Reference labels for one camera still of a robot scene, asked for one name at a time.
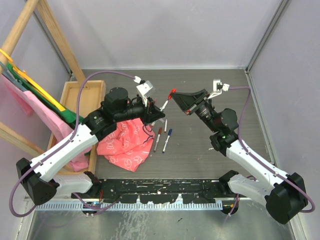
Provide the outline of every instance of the white bracket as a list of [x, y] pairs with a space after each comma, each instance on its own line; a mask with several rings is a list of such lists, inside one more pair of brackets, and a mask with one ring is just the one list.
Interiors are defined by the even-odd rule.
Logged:
[[136, 86], [139, 96], [142, 98], [144, 106], [147, 107], [148, 98], [154, 93], [155, 88], [150, 81]]
[[266, 195], [270, 195], [272, 189], [266, 189], [262, 182], [250, 180], [241, 174], [234, 175], [228, 181], [232, 192], [244, 195], [261, 205], [266, 205]]
[[134, 76], [134, 80], [133, 80], [135, 83], [137, 83], [137, 84], [140, 84], [140, 82], [141, 82], [141, 78], [140, 77], [138, 77], [138, 76]]
[[219, 96], [220, 94], [222, 94], [222, 91], [227, 92], [229, 90], [229, 87], [229, 84], [222, 84], [221, 79], [213, 79], [213, 92], [210, 93], [208, 99]]
[[53, 180], [59, 184], [55, 196], [70, 195], [70, 193], [86, 193], [92, 187], [92, 181], [86, 174], [55, 175]]

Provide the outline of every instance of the blue marker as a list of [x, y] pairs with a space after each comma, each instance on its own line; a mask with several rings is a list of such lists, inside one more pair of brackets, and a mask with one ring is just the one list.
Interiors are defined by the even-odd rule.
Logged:
[[167, 137], [166, 140], [165, 140], [165, 144], [164, 144], [164, 147], [163, 147], [163, 150], [162, 150], [162, 153], [163, 153], [163, 154], [164, 154], [165, 151], [166, 151], [166, 147], [167, 147], [169, 138], [170, 138], [170, 136], [171, 136], [171, 132], [172, 132], [172, 129], [169, 130], [169, 132], [168, 132], [168, 137]]

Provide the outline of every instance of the pink towel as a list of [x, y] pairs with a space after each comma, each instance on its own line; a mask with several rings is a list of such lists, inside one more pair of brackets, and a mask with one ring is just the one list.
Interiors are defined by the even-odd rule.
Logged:
[[[53, 132], [57, 142], [67, 137], [73, 129], [58, 117], [52, 110], [47, 108], [31, 91], [21, 91], [14, 86], [6, 77], [1, 75], [5, 86], [13, 97], [18, 100], [18, 104], [22, 107], [25, 113], [32, 108], [39, 118], [47, 125], [47, 127]], [[88, 148], [72, 159], [69, 164], [73, 167], [75, 172], [85, 169], [89, 166], [88, 157], [84, 156], [91, 149]]]
[[98, 155], [104, 155], [118, 167], [135, 172], [148, 157], [155, 137], [149, 126], [144, 129], [151, 137], [148, 138], [144, 132], [139, 118], [118, 122], [116, 130], [99, 142]]

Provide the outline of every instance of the white wall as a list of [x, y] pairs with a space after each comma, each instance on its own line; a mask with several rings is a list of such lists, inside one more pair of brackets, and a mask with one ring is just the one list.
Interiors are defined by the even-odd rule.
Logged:
[[[7, 0], [1, 3], [0, 46], [23, 9], [24, 4], [25, 1], [23, 0]], [[26, 70], [28, 75], [54, 98], [60, 99], [68, 74], [33, 16], [23, 32], [12, 58], [21, 69]], [[42, 149], [46, 149], [50, 137], [49, 129], [37, 115], [33, 114], [30, 117], [26, 117], [1, 80], [0, 122], [3, 122]], [[18, 180], [16, 162], [23, 157], [31, 159], [31, 156], [1, 138], [0, 153], [0, 238], [11, 240], [14, 239], [20, 223], [20, 219], [11, 215], [8, 204], [11, 189]], [[24, 211], [21, 203], [25, 195], [24, 189], [20, 186], [14, 198], [14, 206], [19, 213]]]
[[251, 71], [277, 162], [304, 178], [315, 201], [315, 212], [300, 214], [312, 240], [320, 233], [319, 13], [318, 0], [291, 1]]
[[49, 0], [83, 69], [246, 67], [280, 0]]

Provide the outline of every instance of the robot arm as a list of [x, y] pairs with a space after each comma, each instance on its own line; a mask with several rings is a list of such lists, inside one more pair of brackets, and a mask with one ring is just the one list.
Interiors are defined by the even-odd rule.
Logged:
[[234, 132], [239, 127], [234, 110], [226, 108], [221, 112], [215, 111], [215, 107], [212, 106], [212, 98], [220, 95], [222, 91], [227, 91], [228, 88], [228, 84], [222, 85], [217, 79], [213, 81], [212, 93], [203, 89], [194, 93], [174, 92], [171, 96], [186, 115], [195, 113], [214, 132], [210, 140], [216, 151], [240, 164], [257, 180], [250, 180], [231, 170], [219, 178], [221, 190], [251, 198], [265, 206], [270, 215], [279, 223], [286, 224], [308, 205], [308, 200], [280, 177], [306, 192], [304, 180], [297, 173], [289, 175], [273, 166], [255, 153], [242, 139], [239, 139]]
[[118, 122], [140, 118], [144, 124], [150, 124], [165, 117], [151, 98], [151, 93], [154, 92], [153, 85], [144, 80], [139, 80], [139, 83], [136, 87], [138, 95], [135, 98], [129, 99], [128, 91], [122, 87], [111, 89], [101, 102], [101, 107], [83, 119], [76, 133], [72, 132], [54, 147], [31, 161], [22, 158], [16, 163], [20, 178], [46, 156], [54, 153], [46, 161], [41, 162], [21, 182], [35, 205], [44, 204], [55, 195], [71, 193], [96, 195], [101, 185], [91, 172], [87, 171], [78, 175], [56, 175], [57, 172], [75, 156], [115, 131]]

